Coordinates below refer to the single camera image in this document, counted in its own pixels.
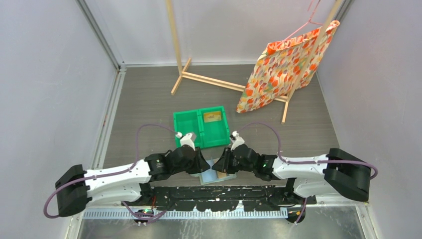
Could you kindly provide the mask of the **sage green card holder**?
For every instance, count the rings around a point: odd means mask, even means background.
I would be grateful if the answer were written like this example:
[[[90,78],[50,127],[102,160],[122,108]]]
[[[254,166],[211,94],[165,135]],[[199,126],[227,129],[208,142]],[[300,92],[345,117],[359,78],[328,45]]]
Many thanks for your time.
[[[217,175],[216,175],[216,171],[213,170],[213,169],[209,169],[209,170],[199,174],[199,180],[200,180],[201,185],[222,182],[222,181],[234,179],[236,177],[237,177],[236,174],[229,174],[229,176],[225,180],[218,180]]]

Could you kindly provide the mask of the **green plastic double bin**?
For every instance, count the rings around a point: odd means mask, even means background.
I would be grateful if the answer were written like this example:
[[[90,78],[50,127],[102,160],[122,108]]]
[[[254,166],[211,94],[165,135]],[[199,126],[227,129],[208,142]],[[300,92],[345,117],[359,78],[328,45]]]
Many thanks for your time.
[[[205,123],[203,114],[214,111],[221,111],[222,120]],[[194,132],[197,136],[195,146],[201,149],[230,144],[230,130],[224,106],[174,112],[173,122],[177,132],[182,134]]]

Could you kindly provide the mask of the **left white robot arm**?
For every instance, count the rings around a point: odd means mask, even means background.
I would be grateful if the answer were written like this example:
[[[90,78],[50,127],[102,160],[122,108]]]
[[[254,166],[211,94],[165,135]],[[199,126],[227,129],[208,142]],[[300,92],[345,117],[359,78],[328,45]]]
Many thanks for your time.
[[[58,216],[73,216],[101,203],[135,201],[147,206],[153,194],[141,187],[143,184],[163,181],[180,172],[200,174],[209,169],[200,148],[188,145],[112,168],[85,170],[80,164],[73,165],[55,183]]]

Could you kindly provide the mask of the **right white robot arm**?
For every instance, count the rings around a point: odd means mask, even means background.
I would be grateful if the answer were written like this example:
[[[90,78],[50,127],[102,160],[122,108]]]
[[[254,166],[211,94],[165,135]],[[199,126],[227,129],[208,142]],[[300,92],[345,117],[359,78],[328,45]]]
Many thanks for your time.
[[[289,158],[259,154],[245,144],[234,150],[227,147],[212,169],[228,174],[252,172],[264,181],[288,180],[284,198],[293,205],[303,198],[330,194],[367,202],[371,175],[376,172],[369,163],[339,148],[319,156]]]

